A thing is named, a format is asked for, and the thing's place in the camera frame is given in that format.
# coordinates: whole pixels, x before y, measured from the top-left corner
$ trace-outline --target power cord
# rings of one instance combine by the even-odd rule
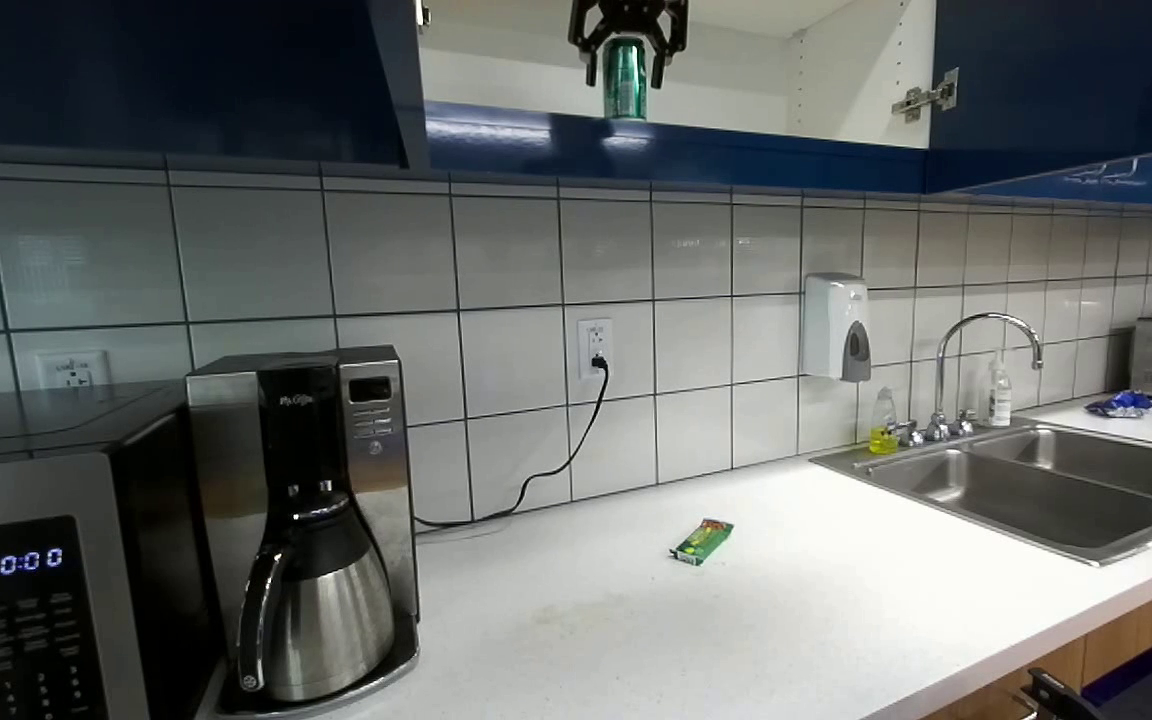
[[[590,440],[590,432],[593,432],[593,423],[606,411],[606,394],[608,394],[608,385],[613,385],[613,369],[608,369],[606,356],[593,356],[590,364],[606,372],[606,385],[601,385],[601,394],[593,401],[590,423],[585,423],[585,432],[581,432],[581,440],[577,440],[577,449],[569,452],[565,465],[526,475],[520,494],[507,508],[502,508],[502,513],[487,513],[487,516],[476,516],[476,521],[423,521],[423,516],[416,516],[416,522],[443,533],[443,528],[474,528],[474,522],[491,522],[491,521],[517,516],[526,508],[526,500],[530,500],[537,481],[560,475],[565,469],[573,469],[581,449],[585,449],[585,440]]]

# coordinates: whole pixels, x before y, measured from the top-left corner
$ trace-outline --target carafe handle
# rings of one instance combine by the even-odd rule
[[[264,692],[267,613],[286,596],[288,548],[261,551],[243,588],[238,675],[243,692]]]

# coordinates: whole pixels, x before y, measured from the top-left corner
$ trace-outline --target wall-mounted soap dispenser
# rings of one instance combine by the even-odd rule
[[[856,277],[809,277],[804,372],[850,385],[872,375],[868,289]]]

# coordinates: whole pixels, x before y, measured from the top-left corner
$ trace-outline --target coffee maker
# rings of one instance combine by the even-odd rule
[[[393,349],[228,356],[190,375],[221,712],[339,704],[416,658],[404,372]]]

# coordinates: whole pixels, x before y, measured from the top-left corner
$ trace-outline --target stainless steel sink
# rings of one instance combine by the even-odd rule
[[[1140,442],[1028,427],[1019,436],[979,436],[972,442],[972,455],[996,455],[996,458],[1018,458],[1034,469],[1073,471],[1095,482],[1152,494],[1152,449],[1140,449]]]
[[[821,465],[1095,563],[1152,538],[1152,449],[1135,442],[1018,427]]]

